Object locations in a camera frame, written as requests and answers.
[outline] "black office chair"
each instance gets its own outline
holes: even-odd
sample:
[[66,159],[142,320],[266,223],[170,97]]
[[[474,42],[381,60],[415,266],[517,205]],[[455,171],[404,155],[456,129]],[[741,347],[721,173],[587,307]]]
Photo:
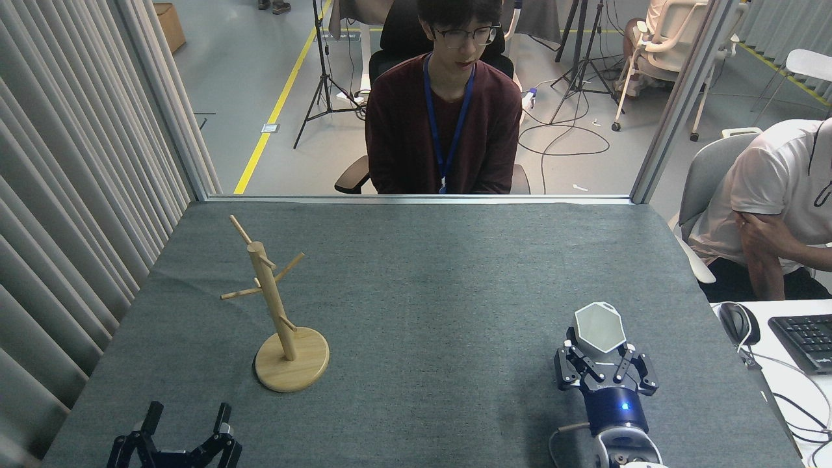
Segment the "black office chair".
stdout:
[[[384,20],[381,30],[381,49],[369,58],[369,82],[390,68],[413,57],[433,50],[431,42],[424,34],[422,25],[418,21],[416,0],[394,0]],[[506,51],[506,40],[502,29],[498,31],[494,42],[488,44],[480,60],[497,68],[508,77],[514,77],[514,63],[503,55]],[[353,162],[338,181],[335,190],[341,193],[360,194],[361,187],[369,180],[369,166],[367,157],[362,156]],[[514,165],[511,193],[528,194],[528,178],[519,164]]]

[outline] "tripod stand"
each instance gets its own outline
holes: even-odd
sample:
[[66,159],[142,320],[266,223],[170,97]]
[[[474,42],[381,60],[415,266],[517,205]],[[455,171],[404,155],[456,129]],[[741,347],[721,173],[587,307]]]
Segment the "tripod stand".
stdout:
[[[295,145],[292,147],[292,149],[297,149],[298,142],[300,141],[300,135],[304,132],[304,127],[306,127],[307,122],[313,121],[318,117],[323,117],[327,114],[332,114],[336,112],[354,112],[353,108],[334,109],[332,107],[332,98],[329,96],[329,85],[337,87],[349,99],[349,101],[353,103],[354,106],[359,106],[359,104],[353,98],[353,95],[350,94],[348,91],[345,91],[342,87],[338,86],[338,83],[336,83],[332,79],[330,74],[326,72],[326,65],[324,64],[324,45],[322,44],[323,41],[320,37],[320,29],[321,23],[323,22],[323,18],[318,16],[318,3],[315,0],[312,0],[312,10],[314,11],[314,33],[318,41],[318,57],[320,58],[320,80],[318,81],[318,87],[315,89],[314,95],[312,96],[310,108],[308,111],[306,111],[304,123],[300,126],[298,137],[295,139]],[[327,47],[326,55],[329,55],[329,46]],[[326,102],[326,109],[310,117],[310,114],[312,113],[312,107],[314,106],[315,102],[320,102],[321,98],[323,98],[324,102]]]
[[[569,12],[569,21],[568,21],[568,25],[567,25],[567,30],[564,32],[564,36],[563,36],[564,37],[563,41],[565,42],[566,41],[566,36],[567,36],[566,33],[568,32],[569,27],[572,25],[572,18],[574,17],[575,9],[577,7],[578,2],[581,3],[581,11],[580,11],[580,14],[579,14],[578,20],[577,20],[577,40],[576,40],[576,44],[575,44],[575,58],[576,59],[581,54],[583,28],[584,28],[584,23],[587,20],[587,0],[572,0],[572,10]],[[598,29],[600,28],[601,11],[603,10],[603,8],[604,8],[604,0],[598,0],[598,6],[597,6],[596,11],[595,11],[595,22],[592,24],[592,34],[590,34],[590,36],[589,36],[589,44],[587,45],[587,53],[583,56],[583,58],[581,60],[577,60],[575,62],[575,64],[572,65],[572,68],[567,70],[566,73],[563,73],[557,80],[555,80],[550,85],[550,87],[554,88],[555,85],[558,84],[561,80],[566,79],[567,76],[572,74],[572,77],[569,80],[569,88],[567,88],[566,93],[563,94],[563,98],[561,99],[560,104],[557,105],[557,109],[555,109],[555,113],[554,113],[554,115],[552,115],[552,120],[550,120],[549,123],[555,122],[555,116],[557,116],[557,113],[561,110],[561,107],[563,106],[563,103],[569,97],[572,97],[573,95],[575,95],[576,93],[579,93],[579,92],[595,92],[595,93],[598,93],[598,94],[608,94],[610,96],[610,98],[612,99],[612,101],[616,102],[616,98],[615,98],[614,93],[612,92],[611,88],[609,87],[607,82],[604,81],[604,78],[601,76],[601,72],[598,70],[598,68],[595,66],[594,63],[592,63],[592,60],[589,58],[589,55],[592,52],[592,43],[595,42],[595,36],[598,33]],[[560,59],[560,53],[558,53],[557,59],[558,60]],[[592,70],[595,71],[596,76],[598,76],[598,78],[601,80],[601,84],[604,85],[604,89],[606,89],[606,91],[595,90],[595,89],[584,89],[584,87],[583,87],[583,85],[584,85],[583,78],[587,73],[587,67],[592,67]]]

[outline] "computer mouse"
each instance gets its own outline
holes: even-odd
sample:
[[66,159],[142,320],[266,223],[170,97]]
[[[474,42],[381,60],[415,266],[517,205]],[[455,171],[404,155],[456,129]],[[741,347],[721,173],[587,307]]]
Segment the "computer mouse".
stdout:
[[722,327],[735,345],[755,345],[760,342],[760,325],[748,307],[736,302],[723,302],[716,312],[719,314]]

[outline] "glasses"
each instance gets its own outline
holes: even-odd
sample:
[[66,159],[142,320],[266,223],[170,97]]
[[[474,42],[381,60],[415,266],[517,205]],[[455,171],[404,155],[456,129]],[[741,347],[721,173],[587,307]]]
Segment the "glasses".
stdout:
[[473,32],[468,32],[463,29],[449,29],[447,31],[434,29],[434,31],[442,34],[442,37],[445,38],[446,47],[449,49],[458,49],[465,44],[465,41],[468,40],[468,36],[473,37],[473,43],[478,46],[487,46],[491,42],[494,42],[494,38],[497,36],[498,28],[500,28],[499,25],[478,27],[477,29],[474,29]]

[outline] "cardboard box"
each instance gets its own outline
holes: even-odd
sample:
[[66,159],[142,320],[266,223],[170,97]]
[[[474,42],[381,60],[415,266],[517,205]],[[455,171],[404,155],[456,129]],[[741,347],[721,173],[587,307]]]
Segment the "cardboard box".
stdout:
[[161,30],[165,33],[167,46],[171,52],[175,52],[185,43],[185,34],[182,32],[182,25],[179,24],[176,8],[173,3],[153,3],[153,7],[156,8],[156,17],[161,23]]

